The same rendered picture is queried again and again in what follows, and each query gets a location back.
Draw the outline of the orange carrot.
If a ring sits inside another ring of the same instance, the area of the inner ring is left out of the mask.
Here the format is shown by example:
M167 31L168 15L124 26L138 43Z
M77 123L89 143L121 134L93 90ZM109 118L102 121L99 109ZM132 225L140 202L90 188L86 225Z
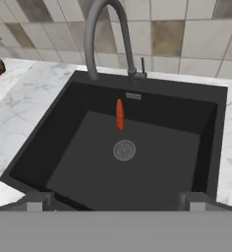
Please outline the orange carrot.
M116 103L116 126L118 130L124 130L124 108L120 98L117 99Z

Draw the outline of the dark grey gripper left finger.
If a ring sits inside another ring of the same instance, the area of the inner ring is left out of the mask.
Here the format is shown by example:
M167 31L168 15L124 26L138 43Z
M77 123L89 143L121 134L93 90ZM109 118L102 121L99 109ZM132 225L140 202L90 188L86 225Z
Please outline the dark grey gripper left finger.
M19 201L0 207L0 211L43 212L52 208L52 202L52 193L30 192Z

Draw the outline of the black sink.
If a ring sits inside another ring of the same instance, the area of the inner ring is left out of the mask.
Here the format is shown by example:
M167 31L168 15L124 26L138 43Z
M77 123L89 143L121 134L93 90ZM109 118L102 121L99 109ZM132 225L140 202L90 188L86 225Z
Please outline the black sink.
M228 90L77 71L1 179L78 210L175 211L184 192L217 194ZM116 126L116 103L124 130Z

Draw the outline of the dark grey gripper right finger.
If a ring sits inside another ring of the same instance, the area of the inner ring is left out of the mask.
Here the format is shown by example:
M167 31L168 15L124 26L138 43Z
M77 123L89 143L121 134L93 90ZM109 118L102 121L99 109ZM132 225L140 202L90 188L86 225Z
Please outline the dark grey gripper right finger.
M232 212L231 206L217 203L203 192L181 193L178 209L189 212Z

